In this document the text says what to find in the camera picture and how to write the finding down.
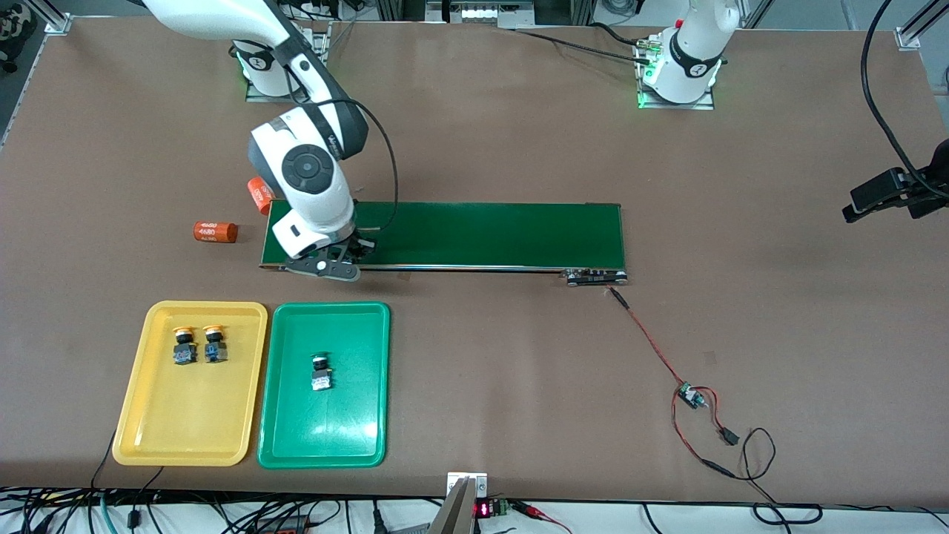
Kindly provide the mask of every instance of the tabletop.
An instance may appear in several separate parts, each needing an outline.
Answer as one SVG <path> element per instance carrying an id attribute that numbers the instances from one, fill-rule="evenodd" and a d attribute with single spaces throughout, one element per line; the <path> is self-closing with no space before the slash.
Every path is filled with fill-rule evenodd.
<path id="1" fill-rule="evenodd" d="M 545 31 L 628 53 L 597 29 Z M 946 215 L 840 213 L 852 187 L 899 164 L 863 102 L 862 42 L 739 31 L 714 111 L 637 109 L 630 64 L 480 25 L 358 24 L 329 66 L 391 136 L 403 200 L 620 203 L 623 295 L 678 373 L 716 388 L 726 426 L 771 432 L 759 482 L 777 500 L 949 505 Z M 447 472 L 476 470 L 523 498 L 760 500 L 679 442 L 676 383 L 603 288 L 259 269 L 247 140 L 288 106 L 244 103 L 227 48 L 149 17 L 78 19 L 48 38 L 0 152 L 0 484 L 88 484 L 160 300 L 381 300 L 379 467 L 267 471 L 250 453 L 166 468 L 155 486 L 439 495 Z M 918 54 L 881 34 L 869 71 L 926 164 L 945 131 Z M 378 132 L 343 167 L 357 199 L 391 198 Z M 195 241 L 200 219 L 238 223 L 238 242 Z M 708 412 L 679 419 L 703 456 L 738 467 Z M 98 484 L 154 471 L 110 459 Z"/>

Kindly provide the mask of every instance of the metal bracket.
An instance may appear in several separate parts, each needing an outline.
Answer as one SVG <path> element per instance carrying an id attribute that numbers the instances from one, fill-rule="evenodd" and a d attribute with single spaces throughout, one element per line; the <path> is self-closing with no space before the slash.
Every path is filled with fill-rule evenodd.
<path id="1" fill-rule="evenodd" d="M 376 248 L 376 241 L 353 234 L 338 243 L 316 251 L 312 256 L 299 259 L 288 257 L 283 270 L 298 275 L 325 277 L 343 282 L 355 282 L 360 277 L 359 267 L 353 264 Z"/>
<path id="2" fill-rule="evenodd" d="M 636 90 L 639 93 L 638 102 L 640 109 L 694 109 L 709 111 L 715 109 L 715 99 L 712 97 L 712 89 L 709 88 L 701 98 L 690 104 L 673 104 L 658 94 L 650 86 L 644 86 L 642 81 L 636 79 Z"/>
<path id="3" fill-rule="evenodd" d="M 445 495 L 452 492 L 452 488 L 458 483 L 458 479 L 474 479 L 475 496 L 478 499 L 488 497 L 488 473 L 469 473 L 457 471 L 448 473 L 448 482 L 445 484 Z"/>
<path id="4" fill-rule="evenodd" d="M 65 20 L 63 21 L 62 27 L 57 28 L 52 25 L 52 23 L 47 23 L 46 33 L 49 35 L 66 35 L 69 33 L 69 30 L 72 29 L 72 15 L 69 13 L 63 13 Z"/>
<path id="5" fill-rule="evenodd" d="M 761 0 L 758 6 L 749 13 L 747 17 L 742 18 L 742 26 L 745 29 L 755 29 L 761 24 L 761 19 L 765 18 L 768 11 L 772 8 L 774 0 Z"/>
<path id="6" fill-rule="evenodd" d="M 918 50 L 920 36 L 949 12 L 949 0 L 930 0 L 906 24 L 896 28 L 896 43 L 902 51 Z"/>
<path id="7" fill-rule="evenodd" d="M 66 35 L 69 33 L 72 15 L 59 11 L 49 0 L 24 0 L 24 2 L 41 19 L 47 21 L 47 34 Z"/>
<path id="8" fill-rule="evenodd" d="M 893 36 L 896 37 L 896 46 L 900 48 L 900 52 L 911 52 L 920 49 L 920 38 L 907 38 L 900 27 L 893 31 Z"/>
<path id="9" fill-rule="evenodd" d="M 607 284 L 624 286 L 629 281 L 626 271 L 604 269 L 567 269 L 561 273 L 561 278 L 567 279 L 567 287 L 605 286 Z"/>

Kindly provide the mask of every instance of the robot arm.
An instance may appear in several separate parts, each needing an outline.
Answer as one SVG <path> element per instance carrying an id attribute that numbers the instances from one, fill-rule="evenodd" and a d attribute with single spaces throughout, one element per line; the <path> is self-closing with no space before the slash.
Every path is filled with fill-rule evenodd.
<path id="1" fill-rule="evenodd" d="M 178 33 L 270 49 L 288 78 L 292 75 L 304 88 L 312 103 L 255 128 L 248 155 L 261 178 L 282 191 L 292 208 L 273 225 L 289 257 L 304 257 L 349 239 L 355 231 L 353 199 L 337 161 L 363 150 L 368 125 L 352 103 L 313 104 L 349 97 L 276 3 L 145 0 L 145 4 Z"/>
<path id="2" fill-rule="evenodd" d="M 680 27 L 650 36 L 659 46 L 646 53 L 652 65 L 642 82 L 674 104 L 695 102 L 715 83 L 739 19 L 736 0 L 689 0 Z"/>

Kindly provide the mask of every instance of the metal mounting plate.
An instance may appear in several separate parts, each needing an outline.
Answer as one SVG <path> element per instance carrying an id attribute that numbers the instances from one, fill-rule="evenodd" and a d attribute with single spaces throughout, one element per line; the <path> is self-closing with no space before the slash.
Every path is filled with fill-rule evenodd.
<path id="1" fill-rule="evenodd" d="M 448 482 L 445 485 L 445 495 L 448 495 L 459 478 L 473 478 L 477 484 L 477 498 L 484 499 L 488 497 L 488 473 L 469 473 L 465 471 L 454 471 L 448 473 Z"/>
<path id="2" fill-rule="evenodd" d="M 913 50 L 920 49 L 920 40 L 916 37 L 912 39 L 906 39 L 906 36 L 902 33 L 903 28 L 896 28 L 896 31 L 893 34 L 896 36 L 896 45 L 900 48 L 900 52 L 911 52 Z"/>
<path id="3" fill-rule="evenodd" d="M 47 23 L 47 27 L 44 29 L 44 32 L 49 35 L 66 35 L 69 33 L 69 30 L 72 29 L 72 15 L 69 13 L 63 13 L 63 17 L 65 20 L 63 21 L 62 28 L 56 28 L 52 24 Z"/>

